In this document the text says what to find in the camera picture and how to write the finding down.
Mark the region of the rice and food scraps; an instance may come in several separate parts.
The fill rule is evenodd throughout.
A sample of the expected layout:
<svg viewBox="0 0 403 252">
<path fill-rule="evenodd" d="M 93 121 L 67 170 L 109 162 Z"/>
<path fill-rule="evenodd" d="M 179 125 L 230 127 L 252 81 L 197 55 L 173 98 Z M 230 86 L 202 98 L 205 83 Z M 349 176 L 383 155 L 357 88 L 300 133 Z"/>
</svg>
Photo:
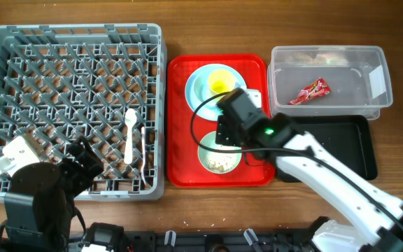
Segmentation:
<svg viewBox="0 0 403 252">
<path fill-rule="evenodd" d="M 224 174 L 232 171 L 238 165 L 240 158 L 241 156 L 236 153 L 208 151 L 205 156 L 205 165 L 214 173 Z"/>
</svg>

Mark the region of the mint green bowl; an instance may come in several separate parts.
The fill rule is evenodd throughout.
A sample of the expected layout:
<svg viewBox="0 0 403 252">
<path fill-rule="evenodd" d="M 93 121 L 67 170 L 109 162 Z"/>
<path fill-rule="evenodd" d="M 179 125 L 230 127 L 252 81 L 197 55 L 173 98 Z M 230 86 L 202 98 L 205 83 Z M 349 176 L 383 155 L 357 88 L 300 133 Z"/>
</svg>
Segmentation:
<svg viewBox="0 0 403 252">
<path fill-rule="evenodd" d="M 215 142 L 216 132 L 210 132 L 202 138 L 200 143 L 212 149 L 222 151 L 240 150 L 236 146 L 224 146 Z M 214 174 L 226 174 L 235 169 L 240 161 L 241 153 L 217 153 L 198 147 L 197 150 L 199 161 L 202 166 Z"/>
</svg>

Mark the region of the white plastic fork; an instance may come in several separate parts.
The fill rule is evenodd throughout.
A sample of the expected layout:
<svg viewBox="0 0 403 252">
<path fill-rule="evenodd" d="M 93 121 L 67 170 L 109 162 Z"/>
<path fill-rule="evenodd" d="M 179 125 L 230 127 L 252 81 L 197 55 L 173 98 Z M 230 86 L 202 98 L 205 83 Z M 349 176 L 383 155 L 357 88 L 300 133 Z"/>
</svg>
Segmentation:
<svg viewBox="0 0 403 252">
<path fill-rule="evenodd" d="M 142 157 L 142 164 L 140 168 L 141 172 L 141 180 L 143 181 L 144 185 L 148 185 L 146 178 L 145 178 L 145 168 L 146 168 L 146 127 L 143 125 L 141 128 L 141 157 Z"/>
</svg>

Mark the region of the white plastic spoon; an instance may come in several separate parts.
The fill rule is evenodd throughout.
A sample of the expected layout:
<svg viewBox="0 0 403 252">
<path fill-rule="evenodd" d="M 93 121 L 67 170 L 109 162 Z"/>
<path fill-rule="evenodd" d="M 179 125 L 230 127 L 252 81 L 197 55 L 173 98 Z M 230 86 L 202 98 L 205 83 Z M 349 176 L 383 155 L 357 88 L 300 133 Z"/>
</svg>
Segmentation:
<svg viewBox="0 0 403 252">
<path fill-rule="evenodd" d="M 127 109 L 124 120 L 124 123 L 127 126 L 124 162 L 127 165 L 131 164 L 133 160 L 133 129 L 136 122 L 136 111 L 133 108 Z"/>
</svg>

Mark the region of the red snack wrapper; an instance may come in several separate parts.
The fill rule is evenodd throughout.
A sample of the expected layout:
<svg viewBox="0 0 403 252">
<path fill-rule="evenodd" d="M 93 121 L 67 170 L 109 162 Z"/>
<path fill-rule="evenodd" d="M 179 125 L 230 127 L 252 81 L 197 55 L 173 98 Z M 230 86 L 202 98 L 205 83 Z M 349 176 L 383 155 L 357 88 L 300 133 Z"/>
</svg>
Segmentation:
<svg viewBox="0 0 403 252">
<path fill-rule="evenodd" d="M 314 99 L 316 97 L 323 97 L 325 95 L 328 95 L 331 93 L 331 88 L 327 84 L 327 82 L 323 78 L 318 78 L 314 82 L 312 82 L 310 85 L 304 87 L 302 90 L 300 90 L 299 94 L 295 99 L 290 101 L 288 104 L 289 105 L 299 105 L 304 102 L 307 102 L 311 99 Z"/>
</svg>

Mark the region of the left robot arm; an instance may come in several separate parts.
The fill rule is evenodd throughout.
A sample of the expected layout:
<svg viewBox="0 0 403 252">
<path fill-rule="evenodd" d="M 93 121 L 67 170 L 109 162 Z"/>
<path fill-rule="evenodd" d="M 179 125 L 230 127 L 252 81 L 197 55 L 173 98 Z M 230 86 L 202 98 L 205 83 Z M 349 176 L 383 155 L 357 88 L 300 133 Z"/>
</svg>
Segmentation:
<svg viewBox="0 0 403 252">
<path fill-rule="evenodd" d="M 58 164 L 45 161 L 32 136 L 17 136 L 3 147 L 0 174 L 10 175 L 0 225 L 0 251 L 65 251 L 71 221 L 82 215 L 74 199 L 103 171 L 102 161 L 80 136 Z"/>
</svg>

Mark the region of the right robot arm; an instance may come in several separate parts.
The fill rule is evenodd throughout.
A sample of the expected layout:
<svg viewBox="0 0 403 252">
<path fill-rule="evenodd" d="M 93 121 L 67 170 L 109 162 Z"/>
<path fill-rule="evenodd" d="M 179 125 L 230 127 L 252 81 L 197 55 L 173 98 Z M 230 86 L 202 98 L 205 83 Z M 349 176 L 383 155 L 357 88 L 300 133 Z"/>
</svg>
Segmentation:
<svg viewBox="0 0 403 252">
<path fill-rule="evenodd" d="M 403 251 L 403 201 L 364 180 L 283 113 L 267 117 L 237 88 L 217 103 L 239 145 L 277 172 L 301 181 L 349 224 L 320 217 L 304 248 L 314 251 Z"/>
</svg>

